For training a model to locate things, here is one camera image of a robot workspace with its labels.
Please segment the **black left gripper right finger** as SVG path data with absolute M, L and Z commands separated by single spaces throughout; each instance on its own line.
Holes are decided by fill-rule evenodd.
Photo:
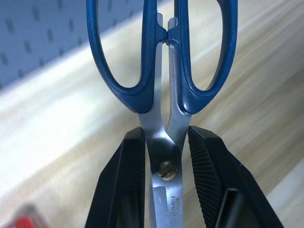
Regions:
M 250 171 L 213 132 L 188 128 L 194 182 L 208 228 L 281 228 Z

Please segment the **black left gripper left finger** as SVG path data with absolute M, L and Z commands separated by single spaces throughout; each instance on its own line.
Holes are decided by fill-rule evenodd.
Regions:
M 145 135 L 129 131 L 101 172 L 87 228 L 142 228 L 145 208 Z

